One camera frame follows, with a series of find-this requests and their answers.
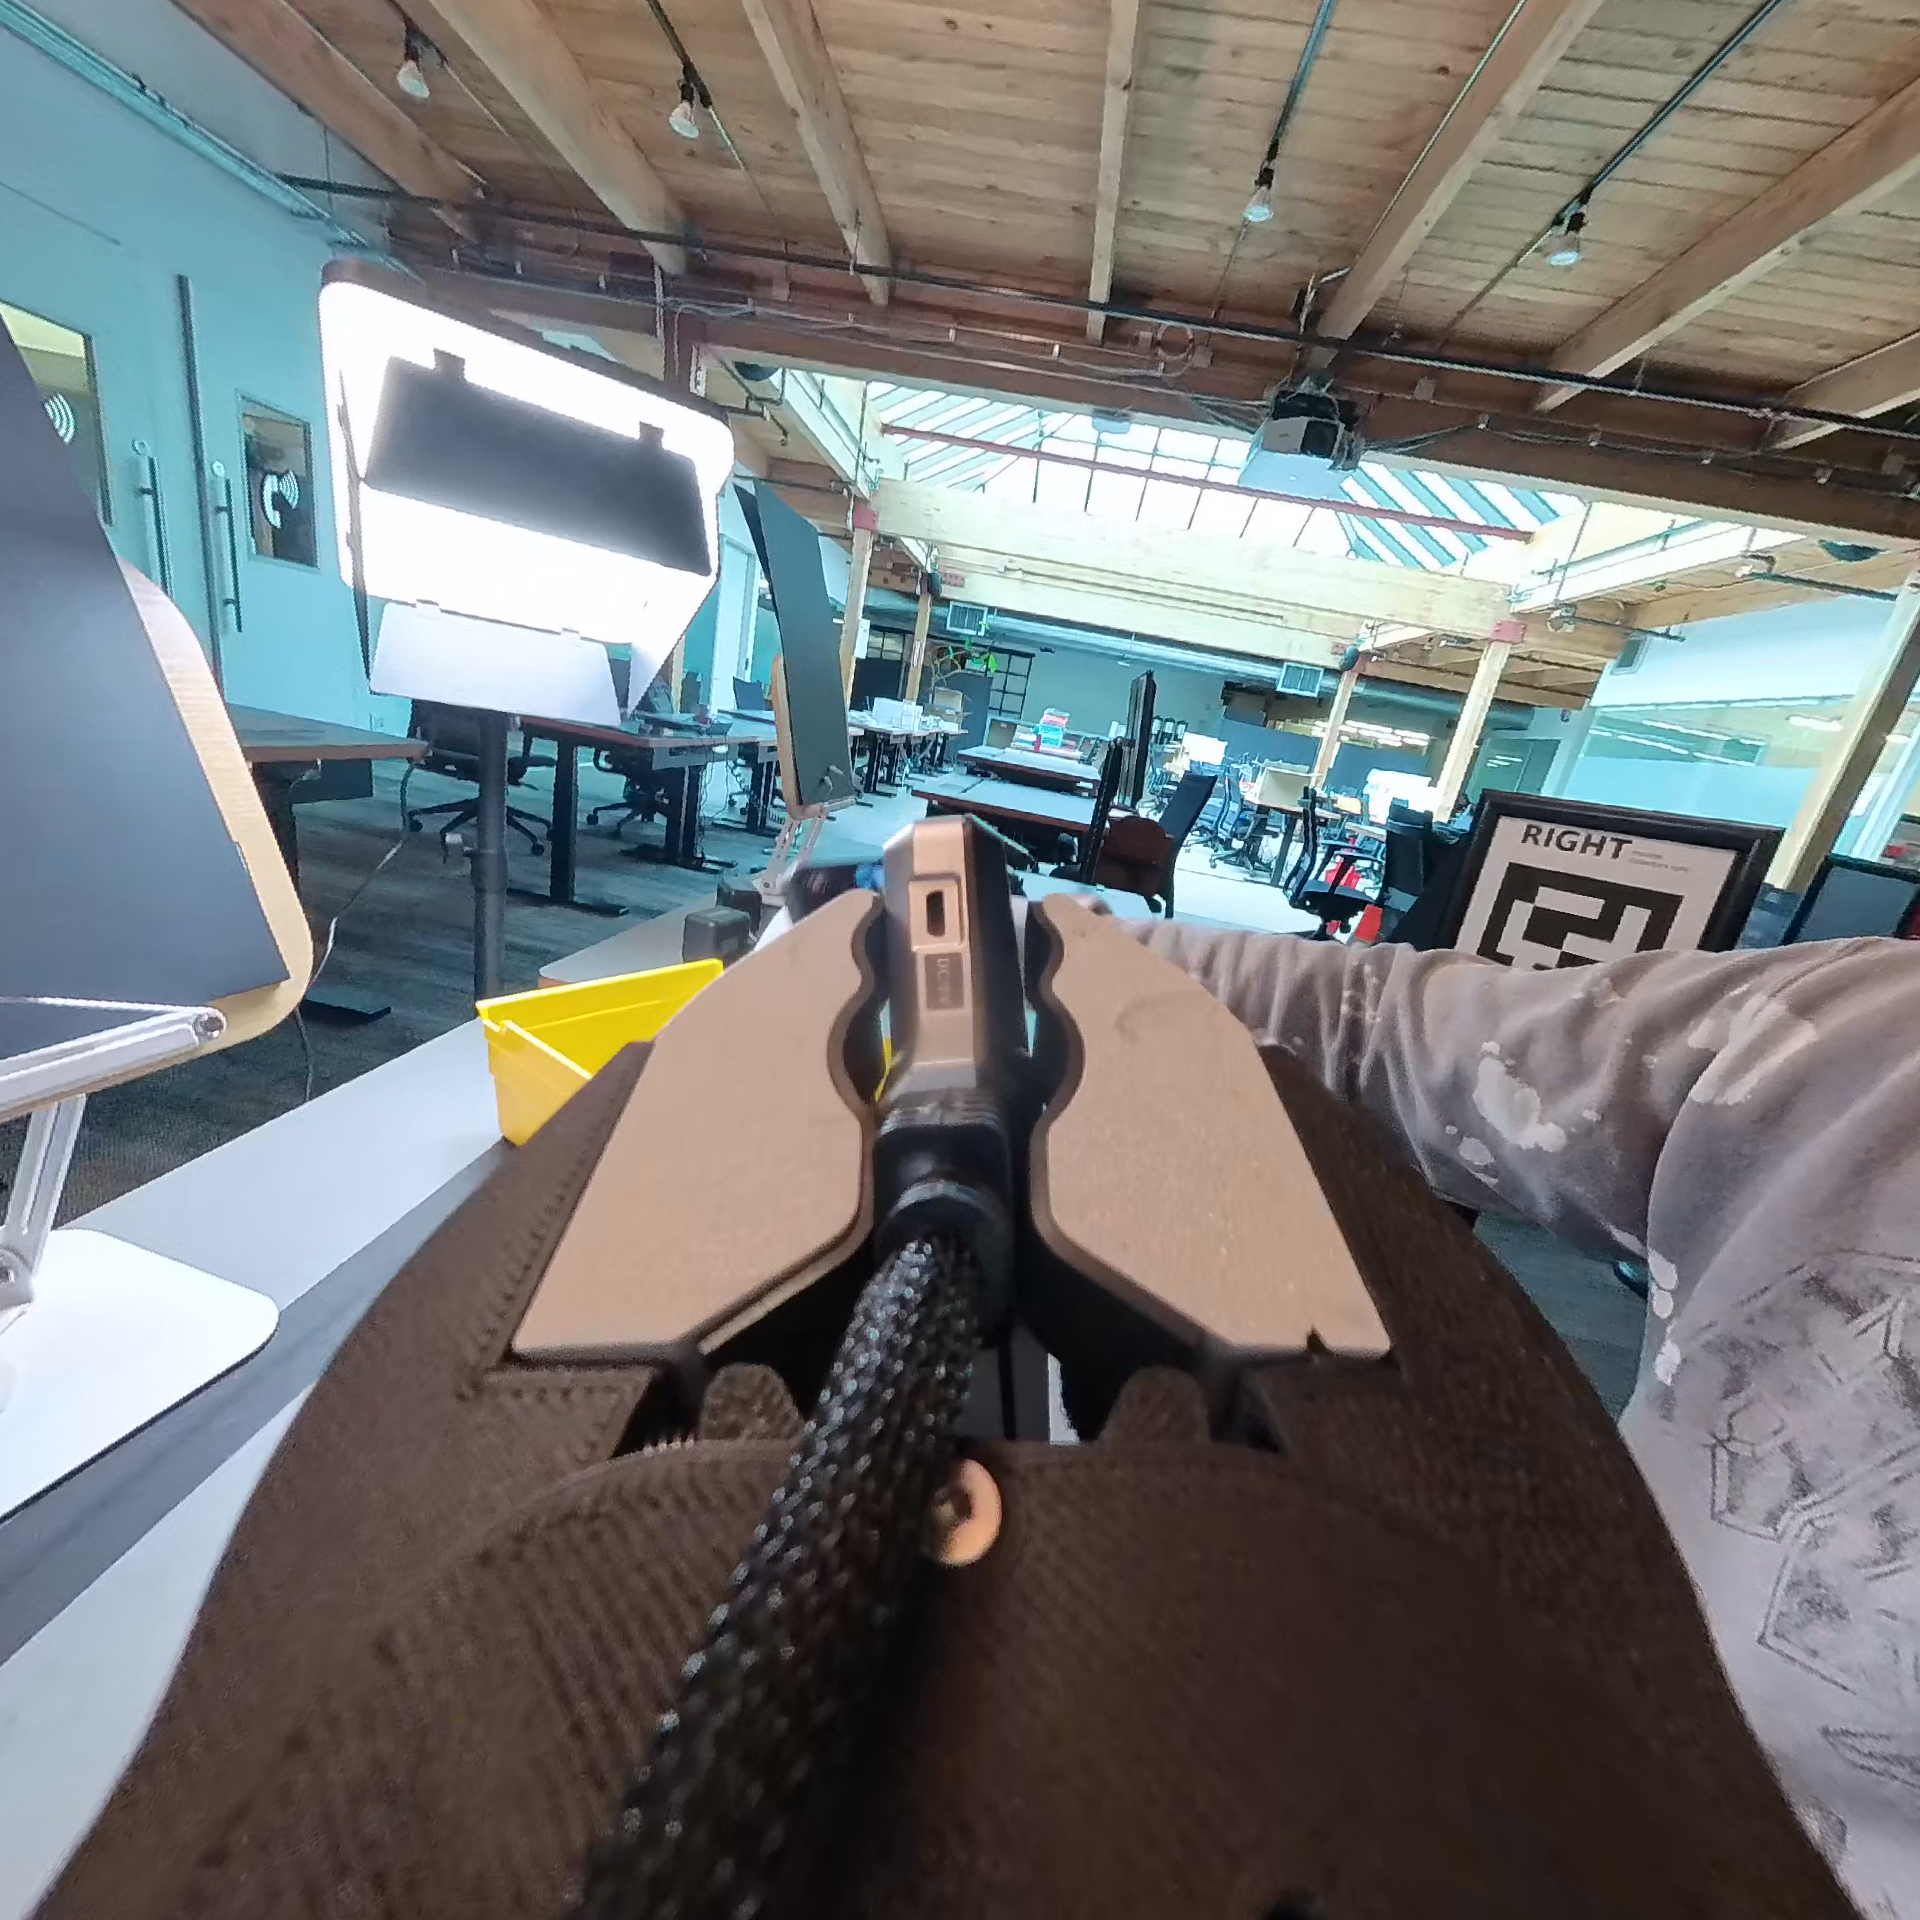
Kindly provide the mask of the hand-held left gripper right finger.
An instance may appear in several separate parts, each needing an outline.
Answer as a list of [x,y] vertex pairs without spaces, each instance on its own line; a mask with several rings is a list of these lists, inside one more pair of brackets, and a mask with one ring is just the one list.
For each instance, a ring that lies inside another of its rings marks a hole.
[[1060,1060],[1028,1150],[1053,1261],[1207,1394],[1385,1326],[1250,1030],[1180,967],[1070,896],[1026,916],[1037,1040]]

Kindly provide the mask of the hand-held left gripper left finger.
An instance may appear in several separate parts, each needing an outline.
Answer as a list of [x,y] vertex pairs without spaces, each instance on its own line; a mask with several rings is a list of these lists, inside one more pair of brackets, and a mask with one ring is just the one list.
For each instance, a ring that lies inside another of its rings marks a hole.
[[664,1024],[514,1335],[538,1364],[701,1369],[873,1223],[875,893],[850,889]]

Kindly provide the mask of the yellow divided storage bin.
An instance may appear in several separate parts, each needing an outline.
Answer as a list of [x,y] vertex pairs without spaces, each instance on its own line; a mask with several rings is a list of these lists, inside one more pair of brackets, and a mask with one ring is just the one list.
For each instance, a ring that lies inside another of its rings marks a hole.
[[504,1142],[525,1143],[614,1053],[653,1042],[720,973],[720,959],[704,957],[477,999]]

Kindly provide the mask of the black hdmi switch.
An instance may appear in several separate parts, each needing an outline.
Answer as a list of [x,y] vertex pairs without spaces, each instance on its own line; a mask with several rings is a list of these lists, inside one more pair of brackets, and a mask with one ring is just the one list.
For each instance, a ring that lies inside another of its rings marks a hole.
[[964,1243],[982,1277],[1014,1266],[1037,1118],[1003,848],[971,818],[925,818],[882,854],[891,1065],[877,1101],[877,1241]]

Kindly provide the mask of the person's right forearm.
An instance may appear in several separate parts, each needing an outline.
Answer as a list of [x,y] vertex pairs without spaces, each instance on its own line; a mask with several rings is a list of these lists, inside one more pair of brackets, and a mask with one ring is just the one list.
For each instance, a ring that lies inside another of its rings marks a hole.
[[1653,953],[1516,971],[1456,951],[1117,921],[1260,1044],[1365,1108],[1427,1182],[1641,1250],[1656,1165],[1788,955]]

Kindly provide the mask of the black light stand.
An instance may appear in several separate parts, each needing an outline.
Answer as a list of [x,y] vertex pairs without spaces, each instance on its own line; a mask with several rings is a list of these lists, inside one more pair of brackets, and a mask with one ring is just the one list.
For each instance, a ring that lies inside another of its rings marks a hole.
[[507,717],[472,712],[477,788],[474,845],[466,863],[472,882],[472,989],[475,999],[497,996],[504,964],[504,911],[507,895]]

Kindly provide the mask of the wooden office desk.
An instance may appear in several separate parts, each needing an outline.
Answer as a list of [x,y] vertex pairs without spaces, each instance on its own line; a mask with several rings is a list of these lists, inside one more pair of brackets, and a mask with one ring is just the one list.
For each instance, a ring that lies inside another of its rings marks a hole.
[[694,731],[690,724],[673,724],[665,715],[644,713],[637,724],[598,726],[562,724],[562,719],[522,715],[518,729],[525,742],[548,740],[555,747],[554,786],[546,829],[548,877],[543,895],[520,889],[518,896],[543,904],[575,907],[605,918],[616,918],[623,907],[587,900],[575,895],[577,825],[578,825],[578,753],[591,749],[614,758],[637,760],[641,774],[665,779],[664,847],[632,848],[632,857],[673,866],[694,873],[728,873],[729,861],[704,854],[704,776],[712,765],[747,758],[760,765],[776,753],[776,731],[767,717],[731,724],[724,729]]
[[410,735],[385,735],[342,724],[223,703],[252,785],[273,824],[287,872],[300,880],[294,806],[312,799],[363,797],[371,777],[333,790],[331,765],[371,765],[383,760],[417,763],[426,747]]

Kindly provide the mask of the black office chair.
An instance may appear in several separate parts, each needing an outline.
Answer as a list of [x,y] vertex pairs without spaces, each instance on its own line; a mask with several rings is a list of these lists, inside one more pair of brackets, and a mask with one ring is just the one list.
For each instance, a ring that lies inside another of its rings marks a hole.
[[[410,703],[408,737],[422,744],[417,769],[477,786],[481,769],[481,729],[477,713],[427,701]],[[554,767],[555,758],[534,753],[523,735],[506,733],[506,785],[522,785],[529,769]],[[456,829],[477,818],[477,797],[463,802],[436,802],[413,808],[401,802],[410,832],[424,831],[427,820],[442,820],[436,840],[445,857],[454,847]],[[534,854],[545,850],[546,820],[506,806],[506,827],[525,838]]]

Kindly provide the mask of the framed tag sign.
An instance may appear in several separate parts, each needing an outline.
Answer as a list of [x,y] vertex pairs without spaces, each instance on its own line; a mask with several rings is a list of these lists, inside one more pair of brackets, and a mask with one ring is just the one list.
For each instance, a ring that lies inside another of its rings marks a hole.
[[1722,951],[1779,840],[1777,827],[1490,792],[1431,946],[1518,971]]

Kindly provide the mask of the white metal stand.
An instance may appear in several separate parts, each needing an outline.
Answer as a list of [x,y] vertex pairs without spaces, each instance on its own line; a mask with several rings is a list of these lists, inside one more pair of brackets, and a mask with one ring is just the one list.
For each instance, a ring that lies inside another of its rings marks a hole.
[[26,1131],[1,1227],[1,1515],[221,1378],[273,1337],[250,1287],[79,1227],[60,1195],[92,1092],[223,1039],[223,1014],[72,996],[1,999],[1,1117]]

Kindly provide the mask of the bright studio light panel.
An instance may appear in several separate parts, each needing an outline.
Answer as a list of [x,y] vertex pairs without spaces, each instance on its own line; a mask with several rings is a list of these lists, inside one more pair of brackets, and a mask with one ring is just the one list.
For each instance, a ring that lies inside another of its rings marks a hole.
[[371,692],[619,724],[715,584],[726,417],[360,262],[316,310]]

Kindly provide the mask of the black board with wooden edge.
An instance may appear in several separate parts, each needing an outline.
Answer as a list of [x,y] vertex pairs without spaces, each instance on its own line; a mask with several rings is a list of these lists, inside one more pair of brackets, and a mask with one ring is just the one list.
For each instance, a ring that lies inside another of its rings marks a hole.
[[305,991],[294,880],[197,635],[113,554],[1,355],[3,1051],[165,1008],[236,1046]]

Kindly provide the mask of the ceiling projector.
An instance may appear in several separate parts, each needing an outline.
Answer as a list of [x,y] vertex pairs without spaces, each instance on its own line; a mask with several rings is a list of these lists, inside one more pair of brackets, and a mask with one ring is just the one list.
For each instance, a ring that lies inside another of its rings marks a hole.
[[1275,392],[1246,445],[1236,484],[1287,499],[1346,500],[1363,452],[1363,412],[1326,383]]

